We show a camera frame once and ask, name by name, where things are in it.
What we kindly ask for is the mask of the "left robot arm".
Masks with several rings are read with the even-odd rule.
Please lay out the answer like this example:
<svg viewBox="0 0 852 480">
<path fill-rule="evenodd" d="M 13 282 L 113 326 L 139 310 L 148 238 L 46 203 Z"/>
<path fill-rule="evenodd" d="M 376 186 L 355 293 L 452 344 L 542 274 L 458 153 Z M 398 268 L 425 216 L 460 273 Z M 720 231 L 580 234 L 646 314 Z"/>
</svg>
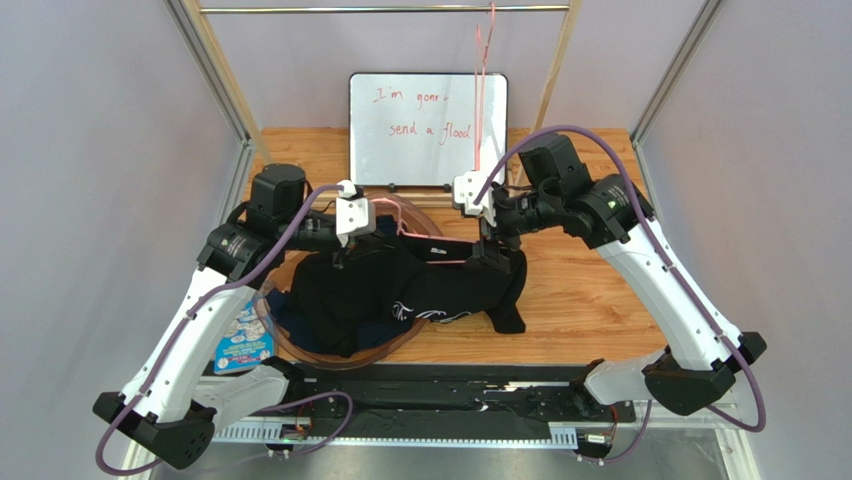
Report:
<svg viewBox="0 0 852 480">
<path fill-rule="evenodd" d="M 293 165 L 267 165 L 240 203 L 208 236 L 189 288 L 154 351 L 125 386 L 104 392 L 93 411 L 152 455 L 183 470 L 214 436 L 253 414 L 295 407 L 300 370 L 272 356 L 212 387 L 200 381 L 238 312 L 259 293 L 289 250 L 336 251 L 375 229 L 376 214 L 350 180 L 312 187 Z"/>
</svg>

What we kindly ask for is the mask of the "black floral t-shirt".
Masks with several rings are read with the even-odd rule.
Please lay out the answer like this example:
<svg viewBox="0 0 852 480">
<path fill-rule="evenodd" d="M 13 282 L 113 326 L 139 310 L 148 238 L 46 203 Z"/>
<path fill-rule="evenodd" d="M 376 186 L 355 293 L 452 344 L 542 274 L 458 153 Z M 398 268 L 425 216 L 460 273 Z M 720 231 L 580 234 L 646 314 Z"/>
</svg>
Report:
<svg viewBox="0 0 852 480">
<path fill-rule="evenodd" d="M 516 303 L 526 284 L 526 268 L 500 274 L 467 269 L 463 264 L 435 265 L 415 259 L 397 239 L 385 239 L 389 264 L 381 266 L 384 311 L 395 320 L 447 324 L 484 313 L 500 334 L 521 334 L 526 325 Z"/>
</svg>

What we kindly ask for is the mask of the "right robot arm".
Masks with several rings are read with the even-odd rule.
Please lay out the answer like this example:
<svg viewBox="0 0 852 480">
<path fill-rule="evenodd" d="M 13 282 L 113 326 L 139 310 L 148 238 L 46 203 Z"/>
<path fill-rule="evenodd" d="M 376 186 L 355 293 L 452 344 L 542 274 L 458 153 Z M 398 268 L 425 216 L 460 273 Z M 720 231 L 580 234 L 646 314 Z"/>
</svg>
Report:
<svg viewBox="0 0 852 480">
<path fill-rule="evenodd" d="M 472 170 L 451 185 L 454 206 L 479 221 L 480 247 L 515 249 L 528 233 L 559 227 L 626 281 L 666 339 L 644 357 L 591 362 L 573 385 L 585 415 L 625 400 L 653 400 L 680 416 L 712 408 L 765 352 L 756 332 L 728 321 L 678 262 L 654 210 L 624 169 L 593 179 L 569 128 L 548 128 L 514 148 L 529 180 L 512 195 L 494 173 Z"/>
</svg>

